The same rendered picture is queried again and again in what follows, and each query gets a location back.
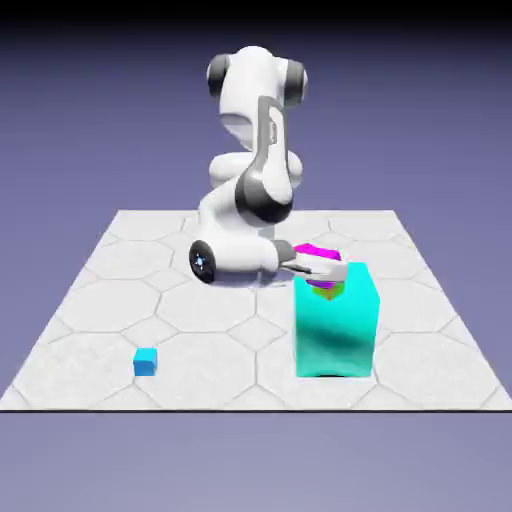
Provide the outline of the large teal box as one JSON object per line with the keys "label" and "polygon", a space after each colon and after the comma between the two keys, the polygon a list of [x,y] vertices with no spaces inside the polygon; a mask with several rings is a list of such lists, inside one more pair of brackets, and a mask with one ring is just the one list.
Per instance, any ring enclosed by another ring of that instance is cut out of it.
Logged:
{"label": "large teal box", "polygon": [[348,264],[344,290],[332,299],[296,278],[294,306],[298,377],[371,375],[380,297],[366,264]]}

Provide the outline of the large magenta box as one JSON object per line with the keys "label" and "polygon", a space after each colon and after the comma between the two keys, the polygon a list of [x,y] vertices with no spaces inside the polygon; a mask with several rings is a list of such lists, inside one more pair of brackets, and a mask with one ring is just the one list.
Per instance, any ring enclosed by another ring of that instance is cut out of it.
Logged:
{"label": "large magenta box", "polygon": [[[341,254],[337,249],[321,248],[310,243],[296,245],[294,249],[297,253],[319,256],[324,259],[333,259],[337,261],[342,260]],[[311,279],[307,280],[307,283],[321,289],[330,289],[336,285],[335,282],[316,281]]]}

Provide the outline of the small blue cube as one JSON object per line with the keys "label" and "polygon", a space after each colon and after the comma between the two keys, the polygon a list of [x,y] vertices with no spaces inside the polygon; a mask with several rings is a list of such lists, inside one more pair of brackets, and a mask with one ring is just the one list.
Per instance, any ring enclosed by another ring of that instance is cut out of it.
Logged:
{"label": "small blue cube", "polygon": [[133,369],[136,377],[154,376],[158,366],[156,348],[138,348],[133,357]]}

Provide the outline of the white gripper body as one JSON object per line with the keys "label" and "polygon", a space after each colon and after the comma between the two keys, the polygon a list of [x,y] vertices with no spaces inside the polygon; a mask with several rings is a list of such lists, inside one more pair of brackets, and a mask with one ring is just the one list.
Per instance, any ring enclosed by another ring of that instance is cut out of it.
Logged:
{"label": "white gripper body", "polygon": [[299,267],[295,273],[306,280],[344,282],[348,274],[346,262],[316,255],[297,255],[293,264]]}

